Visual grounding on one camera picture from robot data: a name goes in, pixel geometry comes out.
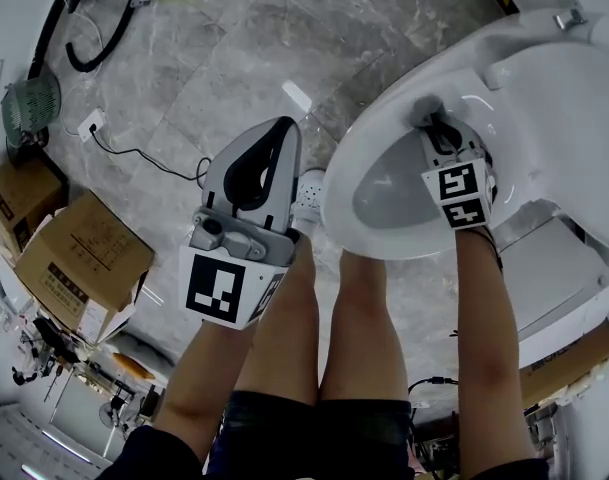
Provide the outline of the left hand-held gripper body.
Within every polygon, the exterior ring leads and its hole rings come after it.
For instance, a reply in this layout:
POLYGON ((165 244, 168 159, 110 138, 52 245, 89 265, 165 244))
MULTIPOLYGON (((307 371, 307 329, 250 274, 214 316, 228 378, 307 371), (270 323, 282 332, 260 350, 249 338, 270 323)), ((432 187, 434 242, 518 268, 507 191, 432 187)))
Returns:
POLYGON ((265 312, 293 264, 301 234, 263 229, 199 208, 180 248, 178 302, 211 323, 242 330, 265 312))

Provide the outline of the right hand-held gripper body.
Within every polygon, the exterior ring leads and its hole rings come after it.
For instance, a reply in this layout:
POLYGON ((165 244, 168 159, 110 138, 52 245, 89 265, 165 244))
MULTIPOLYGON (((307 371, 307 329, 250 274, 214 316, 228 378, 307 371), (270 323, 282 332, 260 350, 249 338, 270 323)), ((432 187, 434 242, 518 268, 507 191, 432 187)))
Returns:
POLYGON ((421 177, 452 230, 490 224, 494 170, 483 149, 463 150, 454 161, 425 171, 421 177))

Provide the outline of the grey cleaning cloth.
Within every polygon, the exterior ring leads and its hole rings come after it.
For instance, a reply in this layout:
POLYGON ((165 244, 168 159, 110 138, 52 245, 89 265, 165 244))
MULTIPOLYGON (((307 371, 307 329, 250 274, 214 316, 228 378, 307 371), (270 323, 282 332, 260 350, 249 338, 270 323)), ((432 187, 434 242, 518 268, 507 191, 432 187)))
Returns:
POLYGON ((414 128, 432 127, 446 115, 443 101, 436 95, 426 95, 415 100, 410 108, 408 124, 414 128))

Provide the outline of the person's right forearm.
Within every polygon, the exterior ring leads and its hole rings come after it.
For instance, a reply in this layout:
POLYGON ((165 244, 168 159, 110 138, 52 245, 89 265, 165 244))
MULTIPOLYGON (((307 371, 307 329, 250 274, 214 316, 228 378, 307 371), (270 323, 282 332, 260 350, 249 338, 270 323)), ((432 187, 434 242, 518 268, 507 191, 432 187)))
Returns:
POLYGON ((459 449, 464 478, 535 456, 524 418, 513 308, 491 237, 455 233, 459 449))

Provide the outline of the white toilet bowl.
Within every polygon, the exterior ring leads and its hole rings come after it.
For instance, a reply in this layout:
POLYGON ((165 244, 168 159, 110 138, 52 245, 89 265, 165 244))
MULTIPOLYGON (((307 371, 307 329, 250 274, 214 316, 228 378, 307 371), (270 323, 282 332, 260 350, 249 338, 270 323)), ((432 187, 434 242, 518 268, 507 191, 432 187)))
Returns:
POLYGON ((609 15, 540 9, 413 68, 341 139, 322 219, 353 253, 406 260, 554 203, 609 247, 609 15))

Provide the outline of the white toilet lid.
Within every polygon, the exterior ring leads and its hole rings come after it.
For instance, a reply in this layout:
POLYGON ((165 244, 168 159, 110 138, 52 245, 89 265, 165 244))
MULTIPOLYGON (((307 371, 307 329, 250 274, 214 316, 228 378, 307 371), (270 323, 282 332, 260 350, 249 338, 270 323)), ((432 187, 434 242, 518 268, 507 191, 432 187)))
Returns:
POLYGON ((609 247, 609 50, 544 43, 484 78, 516 128, 535 194, 609 247))

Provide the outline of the white clog shoe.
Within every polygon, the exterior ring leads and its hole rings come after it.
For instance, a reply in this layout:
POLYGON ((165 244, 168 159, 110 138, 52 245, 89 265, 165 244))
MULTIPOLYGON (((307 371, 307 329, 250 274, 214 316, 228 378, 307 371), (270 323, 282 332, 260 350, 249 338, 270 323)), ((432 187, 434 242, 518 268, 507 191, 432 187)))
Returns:
POLYGON ((291 206, 293 222, 320 220, 325 173, 323 169, 310 169, 299 177, 295 201, 291 206))

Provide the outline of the person's leg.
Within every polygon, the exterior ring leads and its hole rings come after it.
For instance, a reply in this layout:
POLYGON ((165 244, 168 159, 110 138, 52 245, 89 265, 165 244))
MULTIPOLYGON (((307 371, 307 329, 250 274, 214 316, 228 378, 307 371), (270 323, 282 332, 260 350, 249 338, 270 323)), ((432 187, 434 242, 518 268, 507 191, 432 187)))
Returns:
POLYGON ((318 396, 319 308, 310 239, 303 235, 256 329, 235 385, 309 406, 318 396))
POLYGON ((324 400, 408 400, 402 347, 387 308, 384 262, 343 251, 324 400))

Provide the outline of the large labelled cardboard box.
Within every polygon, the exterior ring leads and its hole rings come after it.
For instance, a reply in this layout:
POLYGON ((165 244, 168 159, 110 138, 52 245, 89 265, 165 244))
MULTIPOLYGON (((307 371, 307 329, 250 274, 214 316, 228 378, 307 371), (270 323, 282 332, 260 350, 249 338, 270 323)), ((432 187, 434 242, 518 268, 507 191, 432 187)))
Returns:
POLYGON ((96 346, 135 313, 154 256, 87 190, 43 221, 14 271, 65 330, 96 346))

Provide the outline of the person's right leg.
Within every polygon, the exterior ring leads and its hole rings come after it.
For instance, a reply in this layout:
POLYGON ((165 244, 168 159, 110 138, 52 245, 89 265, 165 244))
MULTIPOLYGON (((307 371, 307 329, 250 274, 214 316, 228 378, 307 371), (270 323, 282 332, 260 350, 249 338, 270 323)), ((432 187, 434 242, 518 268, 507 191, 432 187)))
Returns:
POLYGON ((408 400, 402 347, 387 308, 384 262, 343 251, 324 400, 408 400))

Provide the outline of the navy shirt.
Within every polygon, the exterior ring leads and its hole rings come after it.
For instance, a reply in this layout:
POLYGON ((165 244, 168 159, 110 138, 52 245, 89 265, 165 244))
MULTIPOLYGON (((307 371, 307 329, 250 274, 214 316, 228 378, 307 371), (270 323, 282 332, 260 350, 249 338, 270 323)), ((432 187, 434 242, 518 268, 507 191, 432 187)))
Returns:
POLYGON ((261 438, 224 434, 204 466, 179 438, 150 426, 135 430, 122 453, 95 480, 414 480, 407 447, 368 441, 337 452, 307 449, 284 438, 263 449, 261 438))

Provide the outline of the dark shorts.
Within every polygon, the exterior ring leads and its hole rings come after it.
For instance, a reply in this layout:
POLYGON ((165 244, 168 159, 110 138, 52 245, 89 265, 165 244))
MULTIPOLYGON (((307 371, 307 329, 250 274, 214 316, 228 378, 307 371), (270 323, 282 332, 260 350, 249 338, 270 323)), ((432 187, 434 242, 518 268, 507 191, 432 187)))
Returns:
POLYGON ((215 480, 413 480, 410 405, 236 391, 206 473, 215 480))

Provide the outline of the small cardboard box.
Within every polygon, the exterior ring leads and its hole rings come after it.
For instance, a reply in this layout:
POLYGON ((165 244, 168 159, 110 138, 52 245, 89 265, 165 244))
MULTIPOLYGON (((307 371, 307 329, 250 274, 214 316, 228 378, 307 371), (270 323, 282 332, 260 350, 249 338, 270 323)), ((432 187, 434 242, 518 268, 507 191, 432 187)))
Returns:
POLYGON ((0 166, 0 247, 15 263, 40 223, 68 204, 69 180, 48 156, 0 166))

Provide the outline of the small green fan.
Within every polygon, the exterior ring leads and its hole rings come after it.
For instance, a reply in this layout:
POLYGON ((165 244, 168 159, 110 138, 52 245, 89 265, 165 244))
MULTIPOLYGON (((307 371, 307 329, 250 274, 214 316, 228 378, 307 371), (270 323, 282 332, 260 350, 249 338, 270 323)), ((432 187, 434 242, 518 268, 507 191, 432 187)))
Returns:
POLYGON ((55 120, 60 109, 60 84, 50 71, 7 85, 1 111, 10 146, 19 149, 55 120))

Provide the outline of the open cardboard box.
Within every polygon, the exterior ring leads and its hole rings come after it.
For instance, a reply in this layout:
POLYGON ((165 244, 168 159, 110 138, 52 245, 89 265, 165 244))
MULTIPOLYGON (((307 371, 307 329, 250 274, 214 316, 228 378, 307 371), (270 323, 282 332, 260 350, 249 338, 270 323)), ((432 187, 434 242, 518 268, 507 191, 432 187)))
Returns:
POLYGON ((520 370, 525 409, 552 400, 562 390, 609 361, 609 320, 572 344, 520 370))

